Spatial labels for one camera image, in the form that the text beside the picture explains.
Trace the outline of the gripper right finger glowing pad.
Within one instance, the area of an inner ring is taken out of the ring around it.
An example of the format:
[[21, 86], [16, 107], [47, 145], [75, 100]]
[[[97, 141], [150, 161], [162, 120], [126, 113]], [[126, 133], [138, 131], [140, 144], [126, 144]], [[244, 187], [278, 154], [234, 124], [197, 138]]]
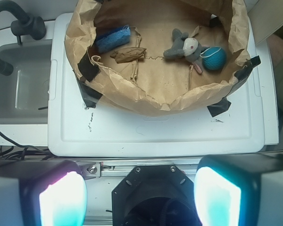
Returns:
[[283, 154], [206, 155], [194, 198], [204, 226], [283, 226]]

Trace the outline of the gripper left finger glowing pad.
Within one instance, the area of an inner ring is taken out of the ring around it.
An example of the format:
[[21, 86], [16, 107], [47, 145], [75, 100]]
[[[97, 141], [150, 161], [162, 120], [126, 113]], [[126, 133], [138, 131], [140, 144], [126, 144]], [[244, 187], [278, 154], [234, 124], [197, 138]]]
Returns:
[[0, 226], [81, 226], [87, 188], [70, 160], [0, 160]]

